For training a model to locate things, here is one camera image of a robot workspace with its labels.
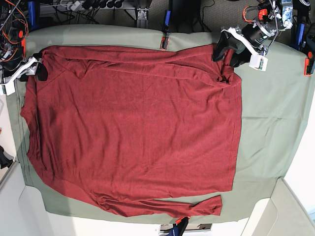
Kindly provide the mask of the red long-sleeve T-shirt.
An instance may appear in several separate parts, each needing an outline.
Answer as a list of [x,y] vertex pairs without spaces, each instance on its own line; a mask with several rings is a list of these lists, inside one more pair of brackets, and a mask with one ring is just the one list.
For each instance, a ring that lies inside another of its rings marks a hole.
[[59,193],[124,217],[219,215],[241,136],[232,50],[51,46],[21,116],[28,159]]

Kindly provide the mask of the orange black clamp left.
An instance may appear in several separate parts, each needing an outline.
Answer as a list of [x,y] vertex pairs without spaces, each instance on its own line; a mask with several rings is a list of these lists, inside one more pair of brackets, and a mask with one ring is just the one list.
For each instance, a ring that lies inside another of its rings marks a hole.
[[26,57],[26,33],[23,32],[22,30],[19,31],[19,39],[20,39],[20,44],[21,44],[21,49],[22,49],[22,57]]

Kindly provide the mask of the orange black clamp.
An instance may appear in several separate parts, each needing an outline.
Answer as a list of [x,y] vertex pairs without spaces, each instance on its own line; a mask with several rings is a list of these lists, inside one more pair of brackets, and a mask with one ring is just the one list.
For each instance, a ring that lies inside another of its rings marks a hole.
[[304,64],[304,75],[311,76],[315,70],[315,55],[311,51],[308,52]]
[[19,39],[20,39],[20,44],[21,44],[21,49],[22,49],[22,57],[26,57],[26,33],[23,32],[22,30],[19,31]]
[[162,37],[161,44],[160,44],[160,49],[161,49],[162,51],[166,51],[167,48],[168,48],[169,36],[170,36],[170,33],[167,32],[167,33]]
[[188,226],[189,220],[189,216],[178,219],[169,230],[168,236],[182,236]]

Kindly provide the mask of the white power strip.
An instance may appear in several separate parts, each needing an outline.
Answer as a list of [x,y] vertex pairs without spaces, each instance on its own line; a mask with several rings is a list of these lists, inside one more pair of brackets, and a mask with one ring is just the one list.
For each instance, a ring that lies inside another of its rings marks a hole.
[[69,11],[80,11],[82,8],[82,2],[80,0],[76,0],[74,2],[63,2],[62,0],[60,1],[60,6],[65,7],[66,10]]

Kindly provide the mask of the green table cloth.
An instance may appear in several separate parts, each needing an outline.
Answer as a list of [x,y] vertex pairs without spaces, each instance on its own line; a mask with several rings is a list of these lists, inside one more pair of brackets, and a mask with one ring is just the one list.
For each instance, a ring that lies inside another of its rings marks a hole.
[[[27,52],[33,54],[51,45],[119,45],[157,49],[162,33],[106,25],[56,26],[30,33]],[[304,76],[305,55],[289,46],[274,43],[267,55],[266,71],[241,65],[242,133],[233,189],[221,194],[220,216],[196,216],[194,223],[223,223],[248,217],[254,205],[271,195],[278,178],[289,169],[307,127],[315,78]],[[27,160],[28,128],[20,116],[25,85],[0,98],[0,143],[9,157],[16,157],[22,184],[37,188],[50,213],[97,220],[130,223],[168,223],[166,214],[121,217],[65,197],[46,186]]]

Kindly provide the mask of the orange black clamp top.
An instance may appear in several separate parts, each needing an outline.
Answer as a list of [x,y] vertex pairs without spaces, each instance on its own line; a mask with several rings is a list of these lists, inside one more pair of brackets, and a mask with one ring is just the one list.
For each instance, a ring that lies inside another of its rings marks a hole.
[[161,44],[160,44],[160,49],[161,49],[162,51],[166,51],[167,48],[168,48],[169,36],[170,36],[170,33],[167,32],[167,33],[162,37]]

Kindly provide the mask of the orange black clamp right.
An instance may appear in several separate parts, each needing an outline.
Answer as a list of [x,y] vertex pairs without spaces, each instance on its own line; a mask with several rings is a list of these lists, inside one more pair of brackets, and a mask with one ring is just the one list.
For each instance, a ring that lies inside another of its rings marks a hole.
[[304,64],[304,75],[311,76],[315,70],[315,55],[311,51],[308,52]]

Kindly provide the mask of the white bin left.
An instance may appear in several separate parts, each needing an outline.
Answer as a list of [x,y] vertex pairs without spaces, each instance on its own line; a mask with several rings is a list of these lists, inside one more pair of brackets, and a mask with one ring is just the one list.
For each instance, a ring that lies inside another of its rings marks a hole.
[[0,181],[0,234],[53,236],[40,192],[25,185],[20,163],[14,162]]

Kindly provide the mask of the white bin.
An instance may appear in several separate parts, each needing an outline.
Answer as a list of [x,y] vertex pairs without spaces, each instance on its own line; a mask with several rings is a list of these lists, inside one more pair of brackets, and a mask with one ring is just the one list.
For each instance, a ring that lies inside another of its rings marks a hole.
[[243,236],[313,236],[315,224],[284,178],[269,198],[259,200],[242,231]]
[[53,236],[40,192],[25,185],[20,163],[14,162],[0,181],[0,234]]

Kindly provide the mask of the white bin right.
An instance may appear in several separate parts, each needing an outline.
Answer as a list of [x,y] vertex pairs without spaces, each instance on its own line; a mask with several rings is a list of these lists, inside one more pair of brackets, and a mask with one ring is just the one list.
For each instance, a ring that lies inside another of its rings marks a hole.
[[269,198],[259,200],[242,231],[243,236],[313,236],[315,224],[284,178]]

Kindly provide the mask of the orange black clamp bottom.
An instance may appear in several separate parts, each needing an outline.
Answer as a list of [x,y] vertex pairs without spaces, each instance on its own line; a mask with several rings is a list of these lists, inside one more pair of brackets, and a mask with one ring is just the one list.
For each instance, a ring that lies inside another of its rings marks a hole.
[[189,220],[189,216],[178,219],[169,230],[168,236],[182,236],[188,226]]

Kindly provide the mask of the metal table leg bracket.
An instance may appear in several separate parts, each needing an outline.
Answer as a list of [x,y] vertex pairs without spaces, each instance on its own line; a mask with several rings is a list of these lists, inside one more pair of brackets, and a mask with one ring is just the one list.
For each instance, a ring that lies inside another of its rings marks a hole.
[[135,21],[135,26],[137,28],[148,28],[149,10],[147,8],[126,9],[125,12]]

